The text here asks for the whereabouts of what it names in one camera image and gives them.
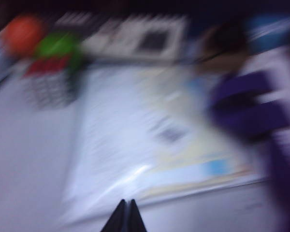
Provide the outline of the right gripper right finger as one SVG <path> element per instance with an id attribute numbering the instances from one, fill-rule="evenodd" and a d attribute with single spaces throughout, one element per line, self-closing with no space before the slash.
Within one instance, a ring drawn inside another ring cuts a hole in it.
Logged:
<path id="1" fill-rule="evenodd" d="M 129 232 L 147 232 L 135 199 L 132 199 L 130 202 L 128 231 Z"/>

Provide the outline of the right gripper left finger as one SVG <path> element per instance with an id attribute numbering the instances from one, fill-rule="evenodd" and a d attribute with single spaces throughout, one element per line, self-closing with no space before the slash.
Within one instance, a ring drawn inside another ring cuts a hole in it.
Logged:
<path id="1" fill-rule="evenodd" d="M 101 232 L 121 232 L 124 227 L 126 201 L 122 199 L 105 223 Z"/>

